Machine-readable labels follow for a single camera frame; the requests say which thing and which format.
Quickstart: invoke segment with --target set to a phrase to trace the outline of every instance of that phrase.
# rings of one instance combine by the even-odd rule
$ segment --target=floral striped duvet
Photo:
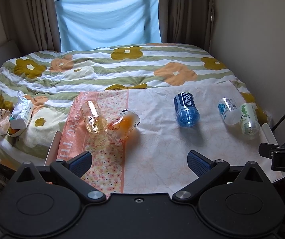
[[[62,131],[73,99],[81,91],[202,86],[228,80],[247,102],[254,102],[244,83],[223,63],[192,45],[42,51],[9,60],[0,69],[0,108],[12,111],[20,90],[32,100],[34,110],[30,125],[19,137],[0,136],[0,163],[12,169],[24,161],[43,165],[55,132]]]

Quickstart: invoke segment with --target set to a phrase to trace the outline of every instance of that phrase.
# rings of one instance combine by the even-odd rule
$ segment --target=light blue cloth
[[[62,51],[161,43],[158,0],[56,0]]]

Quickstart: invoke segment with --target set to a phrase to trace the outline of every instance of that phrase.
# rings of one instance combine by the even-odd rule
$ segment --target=bottle
[[[241,130],[249,139],[254,139],[260,135],[260,124],[258,122],[255,110],[251,103],[244,103],[240,106],[241,109]]]
[[[115,120],[108,124],[106,129],[108,140],[115,145],[121,145],[139,123],[140,118],[136,113],[123,110]]]
[[[189,92],[181,92],[173,100],[176,110],[176,119],[182,127],[192,127],[200,118],[194,104],[193,96]]]
[[[237,108],[233,99],[222,98],[218,102],[218,109],[225,124],[235,125],[240,121],[241,112]]]
[[[102,114],[100,107],[96,101],[87,101],[81,106],[81,114],[83,116],[86,129],[89,133],[100,133],[105,131],[107,120]]]

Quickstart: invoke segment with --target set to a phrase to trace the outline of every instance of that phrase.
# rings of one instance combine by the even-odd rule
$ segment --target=curtain
[[[209,51],[213,0],[159,0],[163,43],[184,43]]]
[[[62,51],[159,43],[158,0],[56,0]]]
[[[7,39],[22,53],[60,52],[54,0],[0,0],[0,13]]]

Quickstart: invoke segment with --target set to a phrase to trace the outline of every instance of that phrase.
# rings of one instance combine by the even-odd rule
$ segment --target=blue gripper pad
[[[187,163],[189,168],[198,176],[204,175],[207,171],[212,169],[212,165],[199,156],[190,151],[187,155]]]
[[[75,158],[71,159],[67,163],[69,164],[68,169],[76,174],[78,177],[81,177],[87,172],[91,167],[92,157],[90,152],[84,152]]]

